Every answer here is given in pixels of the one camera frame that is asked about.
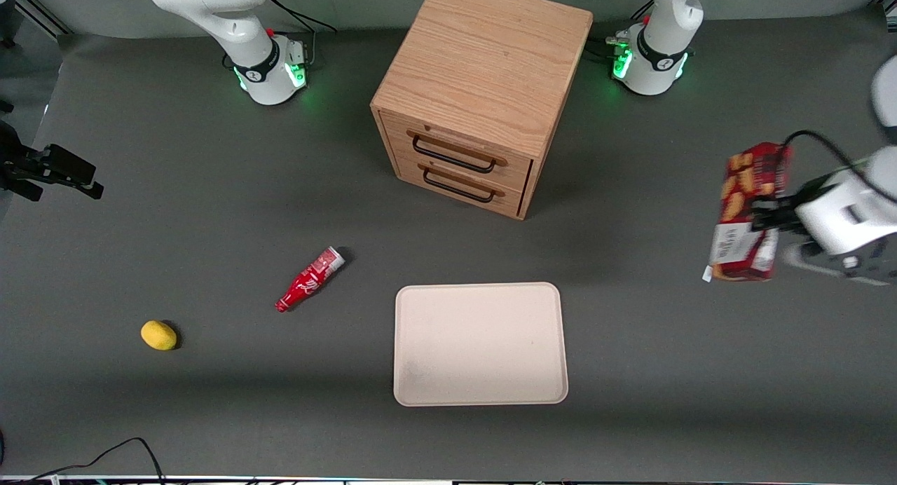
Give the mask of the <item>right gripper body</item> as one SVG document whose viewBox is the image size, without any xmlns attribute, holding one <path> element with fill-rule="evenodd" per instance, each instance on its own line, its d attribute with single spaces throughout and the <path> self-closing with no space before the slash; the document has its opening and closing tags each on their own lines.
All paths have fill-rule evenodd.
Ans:
<svg viewBox="0 0 897 485">
<path fill-rule="evenodd" d="M 42 182 L 43 151 L 31 149 L 18 133 L 1 121 L 1 188 L 10 191 L 11 181 Z"/>
</svg>

